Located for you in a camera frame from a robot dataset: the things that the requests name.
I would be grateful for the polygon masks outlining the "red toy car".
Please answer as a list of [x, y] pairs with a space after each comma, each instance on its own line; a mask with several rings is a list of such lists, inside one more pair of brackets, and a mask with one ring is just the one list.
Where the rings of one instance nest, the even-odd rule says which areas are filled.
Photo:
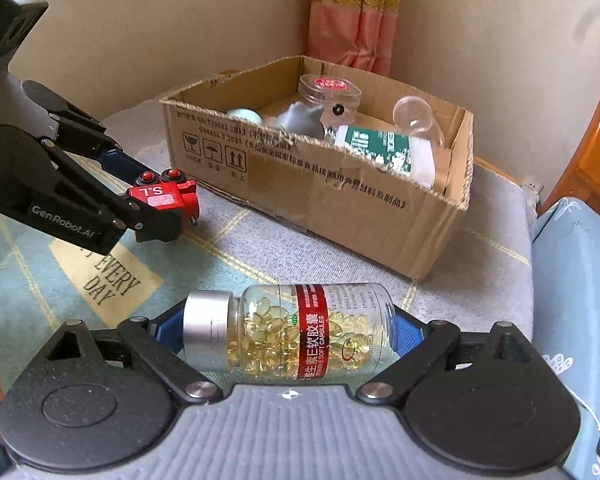
[[200, 207], [197, 185], [178, 168], [168, 168], [161, 174], [142, 172], [128, 195], [158, 210], [179, 212], [184, 224], [196, 224]]

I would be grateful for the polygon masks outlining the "yellow capsule bottle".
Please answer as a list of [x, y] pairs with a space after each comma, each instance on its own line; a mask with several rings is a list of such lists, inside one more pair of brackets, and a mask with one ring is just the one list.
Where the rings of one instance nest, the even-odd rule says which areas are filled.
[[183, 344], [186, 362], [202, 372], [276, 382], [369, 375], [396, 359], [396, 310], [373, 283], [193, 292]]

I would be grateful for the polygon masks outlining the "mint green egg case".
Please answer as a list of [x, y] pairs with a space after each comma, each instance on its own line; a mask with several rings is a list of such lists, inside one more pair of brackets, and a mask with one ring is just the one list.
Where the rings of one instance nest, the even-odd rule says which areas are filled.
[[244, 122], [250, 122], [250, 124], [253, 125], [263, 125], [262, 117], [255, 110], [250, 110], [250, 108], [232, 108], [231, 110], [228, 110], [226, 114], [227, 116], [243, 120]]

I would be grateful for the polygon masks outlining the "grey elephant toy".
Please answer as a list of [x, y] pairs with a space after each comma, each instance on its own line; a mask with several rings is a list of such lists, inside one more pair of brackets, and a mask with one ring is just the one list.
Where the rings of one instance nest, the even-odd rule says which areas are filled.
[[284, 131], [309, 136], [323, 140], [325, 128], [322, 123], [324, 106], [309, 106], [305, 102], [297, 101], [289, 105], [286, 112], [280, 114], [273, 122], [277, 128]]

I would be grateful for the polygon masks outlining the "white green medical bottle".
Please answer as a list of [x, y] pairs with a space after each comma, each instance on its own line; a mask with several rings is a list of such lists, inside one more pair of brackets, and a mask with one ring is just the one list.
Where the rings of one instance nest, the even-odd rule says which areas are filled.
[[347, 125], [328, 132], [338, 148], [359, 154], [379, 169], [407, 177], [423, 188], [434, 187], [436, 166], [429, 140]]

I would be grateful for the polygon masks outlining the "blue floral bed sheet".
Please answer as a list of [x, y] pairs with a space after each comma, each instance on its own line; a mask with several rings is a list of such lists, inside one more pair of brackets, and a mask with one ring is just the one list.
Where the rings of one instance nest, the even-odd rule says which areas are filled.
[[600, 479], [600, 216], [582, 200], [564, 197], [535, 223], [532, 275], [532, 342], [581, 413], [566, 469]]

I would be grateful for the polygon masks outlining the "brown cardboard box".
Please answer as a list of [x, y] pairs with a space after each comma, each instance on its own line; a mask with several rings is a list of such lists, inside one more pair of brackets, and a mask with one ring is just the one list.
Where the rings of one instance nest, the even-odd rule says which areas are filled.
[[[427, 101], [444, 134], [441, 190], [426, 190], [346, 148], [228, 116], [233, 108], [263, 117], [283, 113], [305, 74], [358, 86], [356, 122], [366, 129], [388, 127], [394, 103], [404, 96]], [[468, 209], [474, 115], [402, 81], [296, 55], [197, 81], [160, 103], [173, 166], [211, 191], [407, 278], [429, 273]]]

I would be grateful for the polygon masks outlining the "clear case red label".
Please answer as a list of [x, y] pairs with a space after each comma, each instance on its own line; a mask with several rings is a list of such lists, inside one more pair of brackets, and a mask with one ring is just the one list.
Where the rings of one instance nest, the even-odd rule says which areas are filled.
[[321, 121], [325, 128], [337, 128], [355, 122], [362, 90], [344, 78], [304, 74], [298, 81], [298, 95], [307, 106], [323, 109]]

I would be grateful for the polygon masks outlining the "clear plastic jar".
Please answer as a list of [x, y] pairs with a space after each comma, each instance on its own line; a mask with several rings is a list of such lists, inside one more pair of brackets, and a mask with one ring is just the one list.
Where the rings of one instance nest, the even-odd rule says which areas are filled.
[[397, 100], [392, 110], [392, 120], [400, 133], [426, 139], [438, 148], [444, 147], [444, 135], [434, 118], [434, 112], [419, 96], [404, 96]]

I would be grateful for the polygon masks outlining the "pink curtain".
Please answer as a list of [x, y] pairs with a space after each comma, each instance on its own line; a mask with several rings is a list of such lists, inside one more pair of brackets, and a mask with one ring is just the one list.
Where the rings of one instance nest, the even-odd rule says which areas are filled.
[[401, 0], [311, 0], [311, 58], [366, 70], [390, 72]]

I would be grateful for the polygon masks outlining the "white wall charger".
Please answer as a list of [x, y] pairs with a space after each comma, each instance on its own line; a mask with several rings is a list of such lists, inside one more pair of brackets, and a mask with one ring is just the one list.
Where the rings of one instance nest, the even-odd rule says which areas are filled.
[[544, 188], [544, 184], [532, 174], [527, 174], [521, 181], [522, 187], [526, 190], [528, 199], [533, 206], [536, 206], [540, 202], [541, 193]]

